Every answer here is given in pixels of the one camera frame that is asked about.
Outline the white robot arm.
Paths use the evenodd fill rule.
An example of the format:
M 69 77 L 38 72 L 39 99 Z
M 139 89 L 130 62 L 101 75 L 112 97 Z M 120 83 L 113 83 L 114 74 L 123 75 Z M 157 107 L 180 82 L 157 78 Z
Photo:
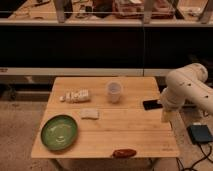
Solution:
M 207 69 L 200 63 L 192 63 L 170 71 L 165 82 L 167 87 L 160 94 L 163 106 L 162 122 L 169 122 L 186 100 L 213 115 L 213 88 L 205 84 Z

